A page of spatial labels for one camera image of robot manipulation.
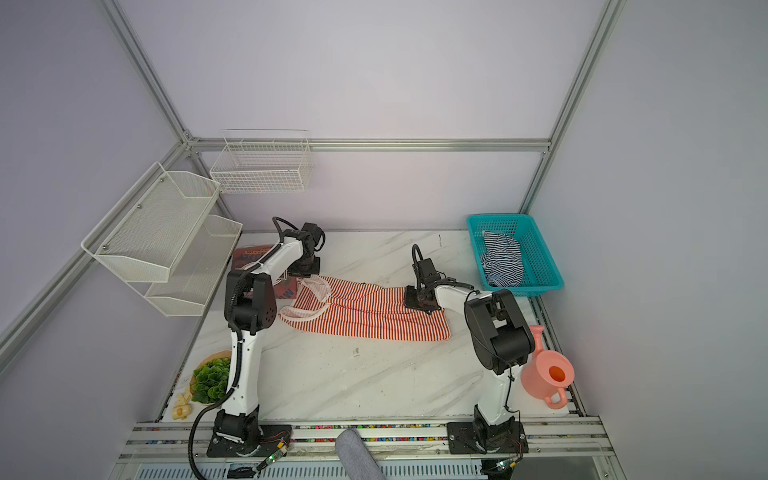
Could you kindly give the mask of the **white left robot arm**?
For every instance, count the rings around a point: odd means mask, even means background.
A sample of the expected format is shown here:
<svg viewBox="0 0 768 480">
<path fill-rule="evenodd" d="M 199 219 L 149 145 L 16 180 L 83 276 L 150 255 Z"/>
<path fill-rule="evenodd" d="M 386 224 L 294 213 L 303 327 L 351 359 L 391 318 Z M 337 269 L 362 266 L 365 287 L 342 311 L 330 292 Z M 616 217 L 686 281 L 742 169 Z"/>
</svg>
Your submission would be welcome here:
<svg viewBox="0 0 768 480">
<path fill-rule="evenodd" d="M 274 285 L 284 274 L 317 274 L 316 253 L 324 244 L 323 233 L 290 230 L 259 259 L 228 274 L 224 318 L 232 340 L 230 376 L 224 398 L 213 404 L 217 413 L 207 456 L 253 456 L 278 441 L 263 432 L 258 420 L 263 344 L 279 311 Z"/>
</svg>

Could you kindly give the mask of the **navy white striped tank top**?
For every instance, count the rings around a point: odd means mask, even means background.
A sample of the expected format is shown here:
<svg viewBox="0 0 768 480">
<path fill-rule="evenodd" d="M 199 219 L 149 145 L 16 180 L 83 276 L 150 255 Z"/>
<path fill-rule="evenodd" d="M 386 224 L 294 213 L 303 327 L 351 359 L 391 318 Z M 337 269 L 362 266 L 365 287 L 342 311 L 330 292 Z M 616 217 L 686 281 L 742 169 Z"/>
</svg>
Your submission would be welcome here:
<svg viewBox="0 0 768 480">
<path fill-rule="evenodd" d="M 491 287 L 519 287 L 525 276 L 522 250 L 519 242 L 511 236 L 483 232 L 485 253 L 481 265 L 486 281 Z"/>
</svg>

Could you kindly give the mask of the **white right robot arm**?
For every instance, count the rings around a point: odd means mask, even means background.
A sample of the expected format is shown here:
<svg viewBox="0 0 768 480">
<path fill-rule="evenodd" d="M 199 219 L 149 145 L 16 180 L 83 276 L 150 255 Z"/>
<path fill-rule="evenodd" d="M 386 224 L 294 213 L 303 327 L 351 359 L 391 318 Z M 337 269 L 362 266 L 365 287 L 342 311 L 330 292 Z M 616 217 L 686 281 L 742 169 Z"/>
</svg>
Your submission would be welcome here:
<svg viewBox="0 0 768 480">
<path fill-rule="evenodd" d="M 479 291 L 462 282 L 408 286 L 404 306 L 431 315 L 461 314 L 474 354 L 485 369 L 482 391 L 470 421 L 447 424 L 449 451 L 456 454 L 510 454 L 529 451 L 520 413 L 511 394 L 535 349 L 535 340 L 515 296 L 508 290 Z"/>
</svg>

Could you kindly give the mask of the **red white striped tank top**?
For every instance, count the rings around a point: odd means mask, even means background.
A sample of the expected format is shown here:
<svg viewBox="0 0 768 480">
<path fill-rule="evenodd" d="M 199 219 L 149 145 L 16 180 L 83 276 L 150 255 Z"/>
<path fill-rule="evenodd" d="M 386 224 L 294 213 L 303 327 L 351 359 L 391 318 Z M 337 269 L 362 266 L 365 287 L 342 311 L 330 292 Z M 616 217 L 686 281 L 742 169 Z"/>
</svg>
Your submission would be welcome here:
<svg viewBox="0 0 768 480">
<path fill-rule="evenodd" d="M 383 287 L 313 275 L 294 303 L 280 310 L 289 326 L 310 333 L 374 340 L 440 342 L 451 337 L 443 311 L 404 305 L 404 287 Z"/>
</svg>

